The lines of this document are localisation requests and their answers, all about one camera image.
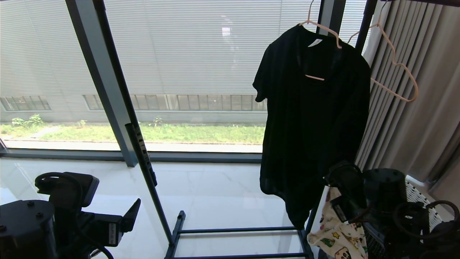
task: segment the patterned cloth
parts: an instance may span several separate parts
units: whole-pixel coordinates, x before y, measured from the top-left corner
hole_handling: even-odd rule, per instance
[[[342,223],[331,207],[329,201],[339,196],[337,188],[329,189],[322,209],[320,230],[308,234],[308,243],[336,259],[368,259],[364,228],[359,223]]]

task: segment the corrugated metal wall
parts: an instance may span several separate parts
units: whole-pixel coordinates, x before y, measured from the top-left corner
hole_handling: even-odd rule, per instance
[[[352,2],[345,39],[364,4]],[[112,35],[131,94],[255,94],[265,48],[306,19],[309,0],[109,0]],[[320,1],[311,10],[317,19]],[[107,121],[83,94],[97,94],[64,0],[1,2],[2,97],[45,95],[52,110],[6,112],[1,121],[39,113],[50,122]],[[140,121],[264,123],[266,112],[137,111]]]

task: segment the black t-shirt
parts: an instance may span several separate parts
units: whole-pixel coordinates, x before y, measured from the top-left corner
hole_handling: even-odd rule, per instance
[[[354,162],[366,128],[370,68],[359,51],[340,45],[296,25],[268,46],[253,83],[256,101],[268,104],[260,188],[284,199],[298,228],[322,194],[322,176]]]

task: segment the pink clothes hanger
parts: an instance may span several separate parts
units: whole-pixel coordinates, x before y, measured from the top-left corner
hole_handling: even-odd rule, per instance
[[[393,92],[392,90],[390,90],[388,87],[384,86],[383,84],[377,82],[375,79],[371,78],[371,81],[373,81],[374,83],[376,83],[378,86],[382,87],[383,89],[385,89],[386,91],[388,91],[390,94],[396,96],[397,98],[405,101],[405,102],[413,102],[415,100],[417,100],[417,98],[419,97],[419,85],[417,84],[417,81],[415,80],[414,76],[412,75],[412,73],[410,72],[409,68],[406,67],[406,65],[402,64],[402,63],[396,63],[395,59],[396,59],[396,49],[395,47],[393,46],[393,43],[391,42],[390,38],[388,37],[388,35],[385,33],[385,31],[383,30],[383,27],[382,25],[380,24],[380,19],[382,18],[382,10],[383,10],[383,7],[385,7],[387,1],[385,1],[385,3],[383,4],[382,6],[382,9],[380,10],[380,14],[379,14],[379,18],[377,19],[377,23],[370,26],[370,28],[373,28],[373,27],[378,27],[380,29],[380,32],[382,33],[383,37],[385,38],[385,40],[388,42],[388,45],[390,45],[391,47],[391,50],[393,51],[393,58],[391,59],[391,62],[393,63],[393,65],[395,66],[401,66],[403,67],[403,69],[407,72],[407,74],[409,75],[410,77],[410,80],[412,81],[412,83],[414,83],[414,97],[412,99],[406,99],[402,96],[400,96],[399,94]],[[348,40],[347,43],[350,43],[351,39],[358,35],[359,32],[353,34],[350,39]]]
[[[321,24],[318,24],[316,22],[313,22],[312,20],[310,20],[310,13],[311,13],[311,6],[313,5],[313,2],[315,0],[312,0],[311,3],[310,3],[310,8],[308,9],[308,18],[306,21],[304,21],[303,23],[299,24],[299,26],[303,26],[304,24],[313,24],[321,29],[324,29],[328,32],[330,32],[332,35],[335,36],[336,40],[337,40],[337,48],[342,48],[342,46],[339,44],[339,35],[337,34],[337,32],[329,29],[328,27],[326,26],[323,26]],[[321,81],[324,81],[324,78],[320,78],[320,77],[314,77],[314,76],[309,76],[309,75],[305,75],[306,77],[309,77],[309,78],[313,78],[313,79],[317,79],[317,80],[321,80]]]

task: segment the white marble floor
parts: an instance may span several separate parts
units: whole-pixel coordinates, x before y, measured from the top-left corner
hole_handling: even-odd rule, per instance
[[[169,226],[184,210],[184,229],[290,226],[284,202],[259,189],[258,165],[155,163],[157,190]],[[15,200],[47,200],[36,193],[34,179],[45,172],[91,174],[100,183],[92,204],[84,211],[124,215],[140,198],[134,230],[118,247],[116,259],[162,259],[167,240],[138,167],[119,162],[0,159],[0,204]],[[184,235],[176,256],[298,253],[295,232],[231,235]]]

